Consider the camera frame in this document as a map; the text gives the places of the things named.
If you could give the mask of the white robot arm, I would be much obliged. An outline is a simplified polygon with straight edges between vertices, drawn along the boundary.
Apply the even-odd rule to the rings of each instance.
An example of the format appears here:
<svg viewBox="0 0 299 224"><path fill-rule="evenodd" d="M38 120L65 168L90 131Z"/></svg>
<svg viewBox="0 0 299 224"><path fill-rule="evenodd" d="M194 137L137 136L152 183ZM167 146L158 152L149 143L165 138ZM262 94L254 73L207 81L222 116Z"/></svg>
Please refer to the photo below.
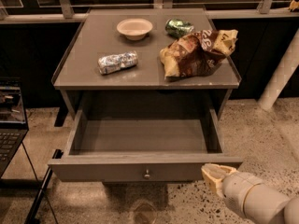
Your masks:
<svg viewBox="0 0 299 224"><path fill-rule="evenodd" d="M255 224L299 224L298 197L291 199L234 167L206 163L201 171L209 189L238 216Z"/></svg>

